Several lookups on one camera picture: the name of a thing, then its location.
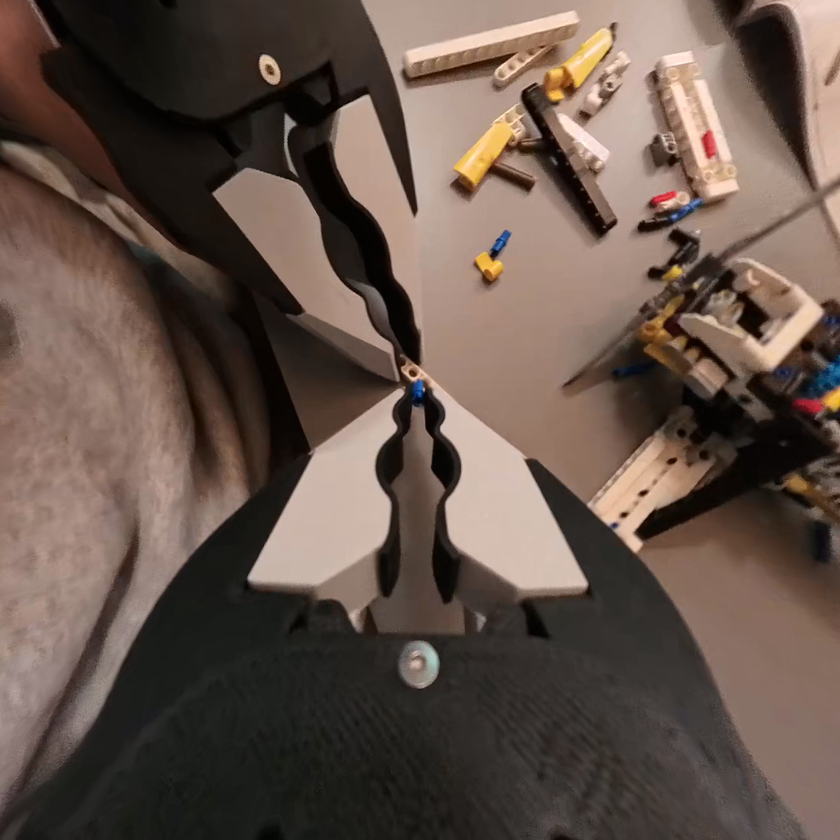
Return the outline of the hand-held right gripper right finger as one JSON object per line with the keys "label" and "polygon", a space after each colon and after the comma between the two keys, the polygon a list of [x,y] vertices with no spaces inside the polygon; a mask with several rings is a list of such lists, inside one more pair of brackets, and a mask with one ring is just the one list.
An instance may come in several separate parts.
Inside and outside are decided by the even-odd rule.
{"label": "hand-held right gripper right finger", "polygon": [[576,597],[589,583],[527,457],[459,405],[428,388],[425,426],[443,494],[434,514],[433,573],[466,632],[497,609]]}

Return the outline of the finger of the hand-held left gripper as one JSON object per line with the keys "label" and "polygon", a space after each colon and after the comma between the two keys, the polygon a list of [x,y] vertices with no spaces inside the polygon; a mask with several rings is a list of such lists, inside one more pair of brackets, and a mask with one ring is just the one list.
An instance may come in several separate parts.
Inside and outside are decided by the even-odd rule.
{"label": "finger of the hand-held left gripper", "polygon": [[335,166],[364,219],[363,253],[385,304],[388,326],[409,360],[424,360],[423,283],[418,224],[372,97],[344,105],[334,132]]}
{"label": "finger of the hand-held left gripper", "polygon": [[364,219],[335,166],[335,128],[292,128],[288,173],[247,165],[214,197],[301,308],[289,319],[362,369],[400,379],[403,352],[363,253]]}

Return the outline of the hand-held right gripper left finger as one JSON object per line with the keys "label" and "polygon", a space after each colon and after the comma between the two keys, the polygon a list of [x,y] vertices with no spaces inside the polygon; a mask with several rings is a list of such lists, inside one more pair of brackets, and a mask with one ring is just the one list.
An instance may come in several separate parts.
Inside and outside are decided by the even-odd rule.
{"label": "hand-held right gripper left finger", "polygon": [[412,411],[411,388],[398,387],[312,450],[248,574],[252,589],[339,603],[364,630],[400,571],[393,482]]}

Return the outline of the yellow lego panel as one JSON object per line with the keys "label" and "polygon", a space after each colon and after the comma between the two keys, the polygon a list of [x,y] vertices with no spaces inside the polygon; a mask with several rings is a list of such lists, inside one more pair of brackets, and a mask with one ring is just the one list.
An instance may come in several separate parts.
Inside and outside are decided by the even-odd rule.
{"label": "yellow lego panel", "polygon": [[475,191],[491,166],[515,138],[509,122],[492,123],[455,164],[457,185],[468,192]]}
{"label": "yellow lego panel", "polygon": [[598,29],[571,58],[546,71],[542,87],[552,104],[561,102],[581,87],[613,48],[616,31],[617,23]]}

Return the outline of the tan lego axle pin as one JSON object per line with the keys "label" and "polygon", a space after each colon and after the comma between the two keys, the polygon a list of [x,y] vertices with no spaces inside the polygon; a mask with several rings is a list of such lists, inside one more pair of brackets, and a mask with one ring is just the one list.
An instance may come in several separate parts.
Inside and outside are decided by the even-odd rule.
{"label": "tan lego axle pin", "polygon": [[502,161],[495,161],[490,166],[490,172],[529,193],[536,184],[536,178],[532,174]]}

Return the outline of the white lego beam with holes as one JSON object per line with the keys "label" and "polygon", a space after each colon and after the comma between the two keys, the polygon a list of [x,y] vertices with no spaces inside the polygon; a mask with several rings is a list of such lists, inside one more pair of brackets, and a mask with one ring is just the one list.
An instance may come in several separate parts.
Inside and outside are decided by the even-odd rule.
{"label": "white lego beam with holes", "polygon": [[532,138],[529,127],[526,124],[527,116],[527,110],[519,101],[493,121],[493,125],[498,123],[506,124],[509,127],[511,137],[507,143],[508,147],[512,149],[516,148],[522,141],[530,140]]}

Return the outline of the long white lego beam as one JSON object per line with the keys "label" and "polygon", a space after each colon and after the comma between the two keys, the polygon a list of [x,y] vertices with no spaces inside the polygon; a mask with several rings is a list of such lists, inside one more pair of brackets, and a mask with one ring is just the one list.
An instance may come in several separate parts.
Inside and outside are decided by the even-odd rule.
{"label": "long white lego beam", "polygon": [[411,80],[530,49],[552,48],[574,36],[579,26],[579,15],[571,11],[413,47],[403,55],[403,74]]}

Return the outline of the thin white lego beam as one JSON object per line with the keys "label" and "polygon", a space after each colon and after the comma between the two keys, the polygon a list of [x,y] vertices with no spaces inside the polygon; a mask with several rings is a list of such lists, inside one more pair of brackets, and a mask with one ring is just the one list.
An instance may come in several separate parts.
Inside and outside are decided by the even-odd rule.
{"label": "thin white lego beam", "polygon": [[514,54],[497,67],[492,75],[493,88],[502,90],[507,88],[524,73],[536,67],[540,61],[556,50],[558,44],[525,49]]}

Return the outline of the long black lego beam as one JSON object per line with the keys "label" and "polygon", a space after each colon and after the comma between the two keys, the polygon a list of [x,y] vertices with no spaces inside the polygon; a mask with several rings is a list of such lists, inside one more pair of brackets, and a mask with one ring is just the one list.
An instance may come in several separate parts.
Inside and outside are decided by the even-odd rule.
{"label": "long black lego beam", "polygon": [[617,217],[588,164],[576,150],[574,139],[562,127],[548,95],[534,82],[521,91],[521,103],[581,215],[596,237],[604,237],[616,226]]}

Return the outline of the white lego slope piece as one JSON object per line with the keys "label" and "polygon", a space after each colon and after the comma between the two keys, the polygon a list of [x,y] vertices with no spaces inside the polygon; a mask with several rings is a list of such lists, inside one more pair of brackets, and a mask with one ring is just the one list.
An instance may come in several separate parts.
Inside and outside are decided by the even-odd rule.
{"label": "white lego slope piece", "polygon": [[599,175],[606,167],[611,152],[582,126],[564,113],[557,113],[561,128],[572,139],[574,148],[594,175]]}

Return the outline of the white grey lego connector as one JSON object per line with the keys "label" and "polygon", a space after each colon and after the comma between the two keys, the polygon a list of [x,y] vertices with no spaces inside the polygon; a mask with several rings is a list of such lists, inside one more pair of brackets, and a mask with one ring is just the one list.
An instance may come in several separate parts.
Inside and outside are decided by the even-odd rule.
{"label": "white grey lego connector", "polygon": [[607,65],[587,93],[580,107],[580,113],[586,118],[594,117],[615,96],[624,82],[624,76],[632,61],[626,51],[616,53],[614,60]]}

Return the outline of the lego helicopter model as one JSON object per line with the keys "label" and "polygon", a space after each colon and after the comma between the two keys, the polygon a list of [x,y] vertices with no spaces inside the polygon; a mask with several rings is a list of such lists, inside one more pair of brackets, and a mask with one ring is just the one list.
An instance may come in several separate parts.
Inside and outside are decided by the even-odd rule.
{"label": "lego helicopter model", "polygon": [[838,301],[819,302],[743,254],[838,192],[838,177],[770,225],[689,268],[661,290],[564,389],[584,387],[626,350],[682,387],[681,401],[591,499],[634,552],[752,490],[793,500],[814,521],[818,562],[838,555]]}

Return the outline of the white lego brick assembly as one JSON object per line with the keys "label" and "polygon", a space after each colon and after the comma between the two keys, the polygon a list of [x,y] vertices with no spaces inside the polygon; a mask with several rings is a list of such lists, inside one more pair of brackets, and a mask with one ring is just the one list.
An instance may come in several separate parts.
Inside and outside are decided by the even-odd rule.
{"label": "white lego brick assembly", "polygon": [[654,73],[665,120],[694,194],[709,204],[737,193],[738,170],[694,54],[662,56]]}

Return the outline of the yellow connector with blue pin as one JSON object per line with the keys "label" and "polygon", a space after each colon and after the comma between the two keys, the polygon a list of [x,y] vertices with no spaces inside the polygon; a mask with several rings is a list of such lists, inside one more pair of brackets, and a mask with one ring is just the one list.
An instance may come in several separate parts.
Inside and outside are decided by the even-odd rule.
{"label": "yellow connector with blue pin", "polygon": [[478,269],[482,280],[487,285],[495,283],[504,270],[500,256],[501,252],[508,245],[510,237],[511,231],[504,229],[495,239],[493,245],[488,250],[479,253],[474,259],[474,266]]}

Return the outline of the grey zip hoodie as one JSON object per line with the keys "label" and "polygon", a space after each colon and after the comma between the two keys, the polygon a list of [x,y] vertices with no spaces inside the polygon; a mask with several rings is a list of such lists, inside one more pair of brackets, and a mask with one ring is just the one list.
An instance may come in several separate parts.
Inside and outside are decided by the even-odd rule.
{"label": "grey zip hoodie", "polygon": [[58,153],[2,141],[1,804],[99,714],[183,564],[294,459],[249,302]]}

